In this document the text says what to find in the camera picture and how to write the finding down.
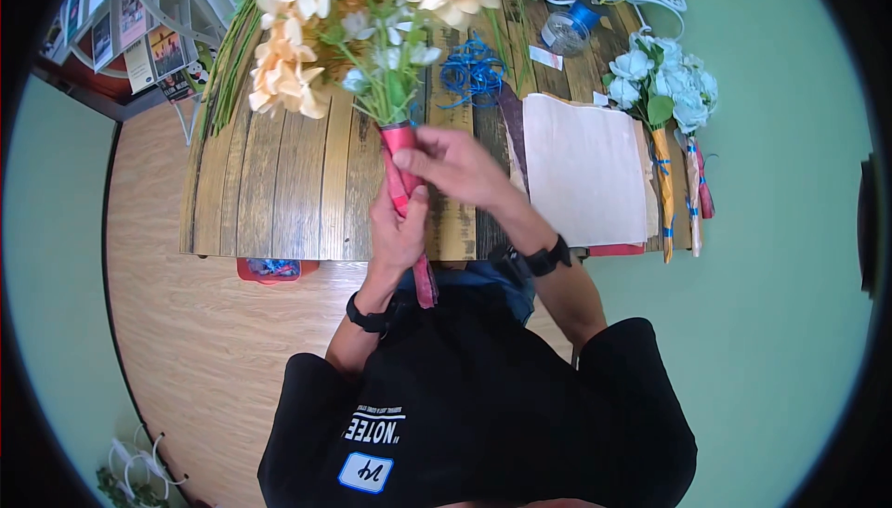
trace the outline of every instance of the man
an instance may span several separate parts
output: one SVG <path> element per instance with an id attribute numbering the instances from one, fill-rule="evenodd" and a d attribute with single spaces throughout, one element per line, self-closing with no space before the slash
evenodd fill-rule
<path id="1" fill-rule="evenodd" d="M 468 134 L 422 127 L 418 141 L 394 163 L 494 216 L 579 370 L 523 327 L 531 293 L 485 262 L 438 273 L 439 302 L 421 309 L 404 274 L 427 189 L 402 220 L 382 187 L 367 277 L 325 359 L 285 368 L 258 472 L 267 505 L 675 506 L 697 447 L 650 323 L 608 328 L 586 270 Z"/>

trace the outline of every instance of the black wristwatch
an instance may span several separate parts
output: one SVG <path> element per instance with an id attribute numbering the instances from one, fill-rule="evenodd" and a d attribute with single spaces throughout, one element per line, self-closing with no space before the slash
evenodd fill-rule
<path id="1" fill-rule="evenodd" d="M 490 263 L 517 286 L 523 285 L 527 278 L 551 274 L 558 264 L 570 267 L 573 265 L 570 247 L 566 246 L 566 241 L 560 234 L 557 237 L 558 241 L 552 250 L 543 248 L 529 257 L 521 255 L 512 245 L 499 245 L 490 253 Z"/>
<path id="2" fill-rule="evenodd" d="M 400 310 L 399 294 L 394 293 L 394 296 L 391 297 L 390 303 L 387 304 L 387 310 L 385 310 L 384 313 L 362 314 L 353 302 L 353 300 L 356 299 L 356 293 L 351 295 L 350 300 L 347 301 L 347 318 L 350 319 L 351 323 L 361 326 L 364 331 L 369 333 L 379 333 L 383 338 L 387 334 L 387 331 L 392 328 L 397 311 Z"/>

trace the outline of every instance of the denim shorts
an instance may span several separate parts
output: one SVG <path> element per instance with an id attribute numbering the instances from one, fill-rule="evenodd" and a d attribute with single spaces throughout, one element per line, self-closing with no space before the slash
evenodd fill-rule
<path id="1" fill-rule="evenodd" d="M 523 287 L 518 287 L 493 268 L 489 260 L 469 260 L 464 270 L 434 270 L 433 278 L 439 286 L 497 283 L 505 291 L 505 299 L 511 308 L 511 313 L 522 326 L 526 326 L 532 314 L 532 299 L 536 296 L 532 279 L 528 278 Z M 411 270 L 407 270 L 403 275 L 397 289 L 415 291 L 415 279 Z"/>

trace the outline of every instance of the wooden table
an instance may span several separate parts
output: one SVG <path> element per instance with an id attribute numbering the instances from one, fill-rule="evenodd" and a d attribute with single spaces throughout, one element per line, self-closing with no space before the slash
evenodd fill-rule
<path id="1" fill-rule="evenodd" d="M 590 39 L 590 52 L 564 59 L 558 71 L 533 62 L 521 87 L 508 79 L 519 98 L 543 91 L 567 100 L 592 102 L 592 91 L 606 93 L 601 76 L 608 62 L 628 50 L 630 32 L 641 24 L 630 5 L 605 7 L 601 25 Z M 541 46 L 538 31 L 550 6 L 526 2 L 530 44 Z M 496 12 L 509 61 L 522 65 L 521 30 L 517 7 L 505 0 Z M 475 31 L 495 49 L 492 24 L 478 15 L 472 27 L 458 32 L 437 28 L 433 46 L 448 52 Z M 443 110 L 456 94 L 442 90 L 440 68 L 423 74 L 424 100 L 413 111 L 419 123 L 451 126 L 473 133 L 508 172 L 507 138 L 497 107 L 472 108 L 465 103 Z M 380 188 L 384 164 L 374 124 L 351 107 L 352 98 L 340 88 L 324 90 L 329 111 L 322 119 L 284 113 L 278 117 L 252 114 L 244 82 L 232 122 L 216 137 L 194 135 L 180 211 L 180 252 L 222 257 L 269 257 L 319 260 L 368 260 L 368 205 Z M 673 166 L 684 165 L 682 150 L 670 138 Z M 685 174 L 674 170 L 675 211 L 684 213 Z M 432 194 L 427 251 L 432 260 L 486 258 L 506 238 L 484 211 Z M 690 247 L 688 218 L 676 216 L 675 247 Z M 647 250 L 662 250 L 662 238 L 651 238 Z"/>

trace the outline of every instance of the wooden floor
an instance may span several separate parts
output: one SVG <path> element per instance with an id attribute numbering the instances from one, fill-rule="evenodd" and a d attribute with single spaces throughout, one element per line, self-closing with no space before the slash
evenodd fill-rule
<path id="1" fill-rule="evenodd" d="M 285 362 L 325 352 L 366 267 L 323 263 L 306 279 L 268 287 L 241 281 L 234 258 L 179 254 L 187 154 L 168 104 L 121 131 L 107 233 L 115 333 L 150 435 L 165 433 L 174 477 L 189 475 L 186 495 L 262 506 L 257 466 Z M 538 300 L 529 328 L 569 359 L 570 344 Z"/>

